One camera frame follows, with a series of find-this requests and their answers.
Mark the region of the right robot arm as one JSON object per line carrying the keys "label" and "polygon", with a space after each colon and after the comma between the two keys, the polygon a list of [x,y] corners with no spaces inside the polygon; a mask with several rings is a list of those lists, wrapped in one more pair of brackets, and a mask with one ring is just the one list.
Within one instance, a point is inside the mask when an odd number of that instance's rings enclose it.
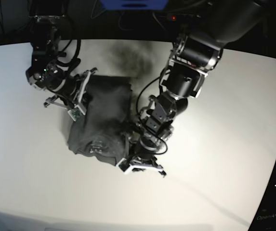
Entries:
{"label": "right robot arm", "polygon": [[61,32],[58,21],[69,22],[71,35],[75,35],[75,24],[68,15],[67,0],[33,0],[29,16],[33,23],[31,34],[31,66],[26,70],[26,79],[30,86],[38,90],[47,90],[53,94],[44,106],[58,104],[68,110],[78,110],[82,107],[83,88],[79,76],[71,72],[80,64],[78,58],[81,40],[77,40],[75,53],[69,62],[59,59],[66,57],[66,49],[59,48]]}

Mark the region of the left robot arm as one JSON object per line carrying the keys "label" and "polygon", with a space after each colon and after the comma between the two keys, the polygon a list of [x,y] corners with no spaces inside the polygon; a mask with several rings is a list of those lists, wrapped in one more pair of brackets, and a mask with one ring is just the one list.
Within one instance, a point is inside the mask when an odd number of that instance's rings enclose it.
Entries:
{"label": "left robot arm", "polygon": [[157,77],[159,95],[137,107],[139,139],[124,160],[128,166],[160,169],[157,156],[168,150],[172,123],[195,98],[223,55],[224,47],[244,36],[276,9],[276,0],[216,0],[194,25],[184,25]]}

